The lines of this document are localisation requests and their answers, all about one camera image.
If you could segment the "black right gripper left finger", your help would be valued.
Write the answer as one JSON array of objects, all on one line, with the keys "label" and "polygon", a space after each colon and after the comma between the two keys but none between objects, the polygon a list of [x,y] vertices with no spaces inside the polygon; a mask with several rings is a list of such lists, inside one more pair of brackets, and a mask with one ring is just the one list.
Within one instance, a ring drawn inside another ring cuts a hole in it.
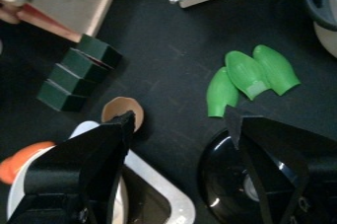
[{"label": "black right gripper left finger", "polygon": [[32,162],[6,224],[111,224],[134,120],[134,113],[125,112]]}]

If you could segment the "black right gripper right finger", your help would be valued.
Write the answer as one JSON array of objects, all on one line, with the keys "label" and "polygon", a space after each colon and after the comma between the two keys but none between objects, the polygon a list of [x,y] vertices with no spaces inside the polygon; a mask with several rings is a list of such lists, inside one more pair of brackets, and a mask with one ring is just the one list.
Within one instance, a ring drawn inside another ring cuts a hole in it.
[{"label": "black right gripper right finger", "polygon": [[263,224],[337,224],[337,141],[231,107],[225,121]]}]

